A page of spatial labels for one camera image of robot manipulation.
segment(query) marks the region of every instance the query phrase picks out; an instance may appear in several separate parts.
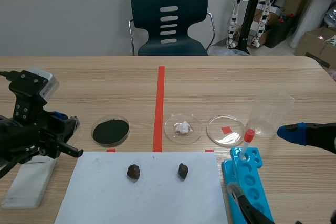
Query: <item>metal chair leg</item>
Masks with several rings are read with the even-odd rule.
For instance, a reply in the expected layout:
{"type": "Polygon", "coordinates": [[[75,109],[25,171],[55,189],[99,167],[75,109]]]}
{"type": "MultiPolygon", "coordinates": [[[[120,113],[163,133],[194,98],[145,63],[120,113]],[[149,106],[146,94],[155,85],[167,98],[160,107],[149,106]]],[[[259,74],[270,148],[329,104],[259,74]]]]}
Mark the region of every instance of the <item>metal chair leg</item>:
{"type": "Polygon", "coordinates": [[[131,29],[131,22],[134,22],[134,20],[131,19],[130,21],[128,21],[128,27],[130,29],[130,35],[131,35],[132,53],[133,53],[133,56],[135,56],[134,43],[133,43],[133,35],[132,35],[132,29],[131,29]]]}
{"type": "Polygon", "coordinates": [[[208,50],[209,50],[209,47],[211,46],[211,43],[212,43],[212,42],[214,41],[214,39],[215,39],[215,36],[216,36],[216,29],[215,29],[215,23],[214,23],[214,19],[213,19],[213,17],[212,17],[212,14],[211,14],[211,13],[206,13],[206,14],[210,16],[210,20],[211,20],[211,24],[212,24],[212,29],[213,29],[212,40],[210,41],[209,46],[208,46],[207,48],[205,48],[206,51],[208,51],[208,50]]]}

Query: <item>white wall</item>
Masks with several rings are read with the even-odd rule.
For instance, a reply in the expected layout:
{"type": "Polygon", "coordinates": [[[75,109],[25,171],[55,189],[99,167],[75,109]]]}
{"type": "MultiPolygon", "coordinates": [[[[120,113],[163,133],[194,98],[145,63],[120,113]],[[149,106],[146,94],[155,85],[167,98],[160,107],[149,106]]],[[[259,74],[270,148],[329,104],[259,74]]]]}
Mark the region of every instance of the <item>white wall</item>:
{"type": "MultiPolygon", "coordinates": [[[[226,37],[232,6],[233,0],[209,0],[217,29],[214,42],[226,37]]],[[[130,0],[0,0],[0,56],[131,55],[131,18],[130,0]]],[[[139,48],[146,32],[134,33],[139,48]]],[[[208,18],[189,34],[206,46],[212,36],[208,18]]]]}

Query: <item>white powder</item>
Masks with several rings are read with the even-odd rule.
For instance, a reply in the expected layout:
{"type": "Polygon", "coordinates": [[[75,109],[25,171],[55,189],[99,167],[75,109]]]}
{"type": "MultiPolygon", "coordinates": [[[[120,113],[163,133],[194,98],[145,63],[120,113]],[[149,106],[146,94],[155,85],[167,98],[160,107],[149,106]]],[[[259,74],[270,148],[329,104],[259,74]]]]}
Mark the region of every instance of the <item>white powder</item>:
{"type": "Polygon", "coordinates": [[[189,132],[190,129],[190,125],[184,121],[183,123],[180,123],[177,127],[176,127],[176,131],[180,132],[181,134],[187,134],[189,132]]]}

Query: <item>red paper square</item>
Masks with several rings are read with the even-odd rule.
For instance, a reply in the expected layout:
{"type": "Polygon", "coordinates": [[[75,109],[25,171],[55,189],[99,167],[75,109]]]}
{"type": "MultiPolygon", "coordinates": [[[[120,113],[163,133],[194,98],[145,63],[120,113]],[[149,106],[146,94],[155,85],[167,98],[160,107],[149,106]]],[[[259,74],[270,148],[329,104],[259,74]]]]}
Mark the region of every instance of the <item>red paper square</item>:
{"type": "Polygon", "coordinates": [[[224,134],[229,134],[232,132],[231,128],[229,126],[223,127],[222,131],[224,134]]]}

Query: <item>brown rock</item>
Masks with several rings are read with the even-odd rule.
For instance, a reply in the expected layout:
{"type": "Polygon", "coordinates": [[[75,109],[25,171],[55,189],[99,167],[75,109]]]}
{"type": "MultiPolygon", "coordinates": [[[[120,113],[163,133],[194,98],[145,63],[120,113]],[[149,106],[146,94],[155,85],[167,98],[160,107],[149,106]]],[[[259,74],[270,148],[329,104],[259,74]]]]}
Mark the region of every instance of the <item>brown rock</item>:
{"type": "Polygon", "coordinates": [[[179,171],[179,176],[182,179],[185,179],[187,177],[188,167],[186,165],[180,163],[180,166],[178,167],[178,171],[179,171]]]}
{"type": "Polygon", "coordinates": [[[127,176],[133,179],[139,179],[140,169],[136,164],[130,165],[127,170],[127,176]]]}

